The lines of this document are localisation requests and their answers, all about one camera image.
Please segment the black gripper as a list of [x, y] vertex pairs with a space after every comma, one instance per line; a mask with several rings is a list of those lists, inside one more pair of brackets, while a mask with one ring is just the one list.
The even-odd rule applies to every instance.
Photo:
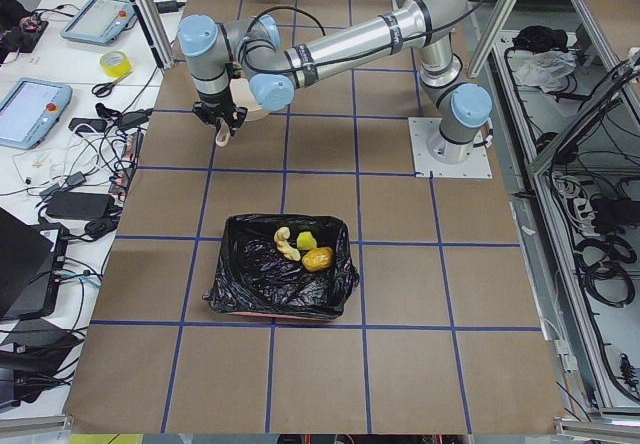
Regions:
[[237, 107], [233, 99], [220, 103], [195, 102], [192, 112], [205, 124], [219, 129], [217, 119], [222, 118], [229, 124], [230, 134], [234, 136], [245, 121], [247, 109]]

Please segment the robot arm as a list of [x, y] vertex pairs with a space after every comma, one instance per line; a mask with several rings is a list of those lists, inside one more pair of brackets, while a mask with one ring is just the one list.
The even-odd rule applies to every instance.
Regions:
[[199, 96], [194, 114], [224, 137], [242, 125], [247, 111], [233, 101], [233, 64], [241, 66], [259, 107], [272, 113], [291, 104], [300, 88], [415, 48], [419, 82], [442, 116], [428, 151], [443, 163], [464, 162], [492, 109], [488, 92], [462, 77], [462, 62], [452, 50], [450, 33], [469, 15], [467, 0], [395, 1], [395, 10], [286, 50], [269, 14], [226, 24], [208, 15], [187, 16], [177, 37]]

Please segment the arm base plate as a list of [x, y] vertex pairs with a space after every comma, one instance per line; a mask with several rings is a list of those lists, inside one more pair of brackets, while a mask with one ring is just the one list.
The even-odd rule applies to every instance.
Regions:
[[418, 178], [492, 179], [488, 145], [478, 131], [472, 143], [453, 144], [440, 133], [440, 118], [408, 119], [414, 175]]

